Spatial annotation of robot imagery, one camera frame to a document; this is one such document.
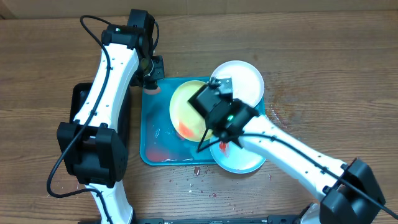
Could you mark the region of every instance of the plate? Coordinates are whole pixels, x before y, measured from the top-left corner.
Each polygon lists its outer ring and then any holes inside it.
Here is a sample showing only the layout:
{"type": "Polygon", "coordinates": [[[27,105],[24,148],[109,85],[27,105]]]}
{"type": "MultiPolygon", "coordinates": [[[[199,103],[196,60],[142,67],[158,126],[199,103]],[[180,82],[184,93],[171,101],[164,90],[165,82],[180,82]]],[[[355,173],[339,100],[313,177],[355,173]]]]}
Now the plate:
{"type": "MultiPolygon", "coordinates": [[[[192,80],[180,85],[173,93],[170,101],[170,119],[175,130],[181,137],[198,142],[206,131],[205,120],[188,103],[205,82],[192,80]]],[[[207,132],[205,140],[211,137],[211,130],[207,132]]]]}
{"type": "MultiPolygon", "coordinates": [[[[211,137],[210,142],[217,141],[217,137],[211,137]]],[[[216,163],[224,170],[235,174],[247,174],[260,168],[266,158],[240,148],[233,142],[220,143],[210,146],[210,152],[216,163]]]]}
{"type": "Polygon", "coordinates": [[[225,62],[216,68],[211,77],[231,77],[233,98],[238,98],[251,107],[255,107],[264,95],[264,80],[260,72],[247,62],[225,62]]]}

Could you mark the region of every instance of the blue tray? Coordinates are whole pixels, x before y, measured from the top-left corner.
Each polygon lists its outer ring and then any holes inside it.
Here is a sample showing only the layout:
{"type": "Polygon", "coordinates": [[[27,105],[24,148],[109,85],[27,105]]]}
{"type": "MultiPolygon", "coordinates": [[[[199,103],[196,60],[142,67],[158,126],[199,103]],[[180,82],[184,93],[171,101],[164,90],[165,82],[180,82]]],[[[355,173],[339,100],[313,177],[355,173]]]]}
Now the blue tray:
{"type": "MultiPolygon", "coordinates": [[[[170,120],[169,105],[172,95],[177,87],[190,80],[207,82],[209,78],[165,78],[157,81],[162,89],[159,94],[142,93],[140,155],[149,165],[216,164],[209,149],[197,153],[199,143],[179,136],[170,120]]],[[[265,114],[264,99],[256,109],[265,114]]]]}

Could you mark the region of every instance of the yellow plate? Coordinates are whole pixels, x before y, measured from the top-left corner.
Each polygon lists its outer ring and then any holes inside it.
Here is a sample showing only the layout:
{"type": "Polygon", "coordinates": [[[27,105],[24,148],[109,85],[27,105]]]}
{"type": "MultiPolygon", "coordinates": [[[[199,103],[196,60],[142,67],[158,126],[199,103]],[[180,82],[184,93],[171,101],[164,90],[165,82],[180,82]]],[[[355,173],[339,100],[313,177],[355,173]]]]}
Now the yellow plate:
{"type": "MultiPolygon", "coordinates": [[[[206,130],[205,120],[188,103],[189,98],[204,84],[197,80],[188,81],[174,91],[170,101],[170,119],[173,126],[179,135],[190,141],[200,141],[206,130]]],[[[211,137],[211,133],[211,130],[207,132],[205,140],[211,137]]]]}

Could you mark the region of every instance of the wood grain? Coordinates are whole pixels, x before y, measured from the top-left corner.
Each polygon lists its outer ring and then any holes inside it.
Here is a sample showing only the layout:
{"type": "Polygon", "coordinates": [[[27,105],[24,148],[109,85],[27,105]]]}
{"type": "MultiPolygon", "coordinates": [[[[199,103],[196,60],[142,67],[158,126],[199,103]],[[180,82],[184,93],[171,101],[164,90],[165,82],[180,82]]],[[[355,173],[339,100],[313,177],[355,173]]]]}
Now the wood grain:
{"type": "MultiPolygon", "coordinates": [[[[127,22],[126,17],[108,19],[127,22]]],[[[398,211],[396,11],[157,20],[156,53],[164,56],[166,77],[207,76],[228,60],[253,64],[266,84],[270,119],[322,153],[346,162],[362,158],[373,168],[387,206],[398,211]]],[[[97,35],[105,28],[87,24],[97,35]]],[[[98,218],[90,195],[51,198],[45,182],[60,155],[55,133],[59,122],[68,120],[72,88],[94,78],[99,47],[78,19],[6,20],[0,30],[0,223],[98,218]]],[[[271,162],[248,175],[201,166],[210,171],[198,177],[190,166],[144,164],[139,156],[141,90],[133,88],[132,94],[124,185],[138,217],[264,217],[298,213],[314,201],[271,162]]],[[[62,165],[54,190],[77,187],[62,165]]],[[[375,223],[395,222],[380,212],[375,223]]]]}

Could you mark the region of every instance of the table surface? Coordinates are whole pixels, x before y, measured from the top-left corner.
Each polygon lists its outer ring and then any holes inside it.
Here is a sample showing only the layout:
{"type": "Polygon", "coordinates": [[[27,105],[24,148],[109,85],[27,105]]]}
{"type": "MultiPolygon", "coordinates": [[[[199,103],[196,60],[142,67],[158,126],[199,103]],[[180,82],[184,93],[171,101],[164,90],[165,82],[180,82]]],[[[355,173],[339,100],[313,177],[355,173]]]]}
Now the table surface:
{"type": "MultiPolygon", "coordinates": [[[[126,24],[127,17],[109,17],[126,24]]],[[[261,72],[268,117],[329,156],[367,162],[398,212],[398,12],[162,16],[156,54],[166,77],[203,77],[244,60],[261,72]]],[[[100,35],[105,26],[87,21],[100,35]]],[[[100,48],[78,19],[0,21],[0,223],[99,217],[90,194],[48,196],[72,88],[92,82],[100,48]]],[[[252,174],[218,166],[146,165],[139,156],[141,90],[132,88],[124,186],[140,218],[265,217],[299,213],[313,197],[267,161],[252,174]]],[[[56,192],[82,188],[62,164],[56,192]]],[[[380,212],[375,223],[395,223],[380,212]]]]}

